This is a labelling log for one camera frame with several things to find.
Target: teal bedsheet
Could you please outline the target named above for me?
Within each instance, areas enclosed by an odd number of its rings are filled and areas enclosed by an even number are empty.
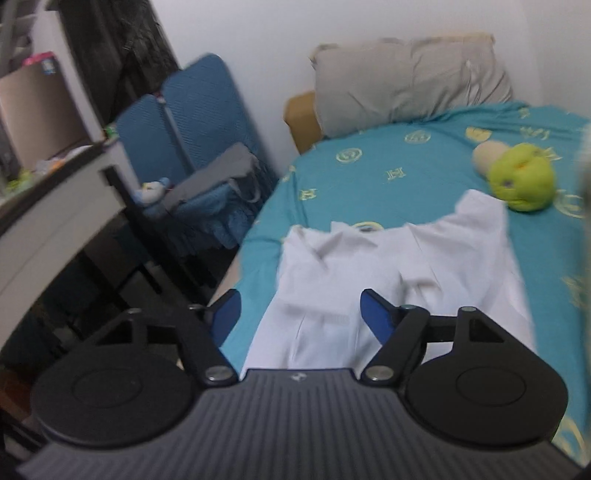
[[[242,316],[223,345],[242,368],[275,293],[281,241],[292,225],[328,231],[331,221],[360,228],[432,222],[451,213],[467,189],[488,192],[472,151],[490,138],[547,149],[558,175],[554,206],[510,212],[509,233],[535,321],[538,354],[564,378],[569,407],[555,442],[586,461],[588,393],[583,321],[583,225],[573,159],[587,119],[554,107],[505,103],[450,111],[318,143],[280,181],[240,253]]]

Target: pillow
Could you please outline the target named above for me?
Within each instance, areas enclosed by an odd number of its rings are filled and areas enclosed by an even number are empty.
[[[490,35],[470,35],[320,46],[312,63],[322,131],[341,137],[454,107],[511,100],[509,77],[493,45]]]

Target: stuffed toy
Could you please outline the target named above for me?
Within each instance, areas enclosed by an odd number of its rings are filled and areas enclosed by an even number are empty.
[[[492,194],[512,210],[542,210],[554,200],[556,175],[542,148],[527,143],[511,148],[488,141],[474,150],[473,163],[488,180]]]
[[[166,194],[167,188],[170,187],[170,180],[166,177],[159,181],[151,181],[144,183],[139,190],[134,193],[135,203],[147,207],[159,202]]]

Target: blue folding chair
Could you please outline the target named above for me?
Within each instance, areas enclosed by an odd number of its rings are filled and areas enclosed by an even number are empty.
[[[242,180],[240,188],[241,192],[260,193],[256,201],[222,183],[158,221],[181,256],[220,245],[234,248],[244,239],[277,177],[266,163],[230,73],[222,59],[208,54],[170,76],[161,93],[165,104],[145,96],[117,120],[119,135],[141,182],[166,176],[178,184],[199,174],[237,142],[259,160],[254,175]]]

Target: metal screw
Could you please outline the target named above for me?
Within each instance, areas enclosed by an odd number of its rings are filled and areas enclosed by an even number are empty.
[[[205,376],[211,382],[224,382],[232,378],[232,369],[224,365],[216,365],[205,370]]]
[[[365,371],[365,375],[373,382],[383,382],[394,376],[394,370],[385,365],[374,365]]]

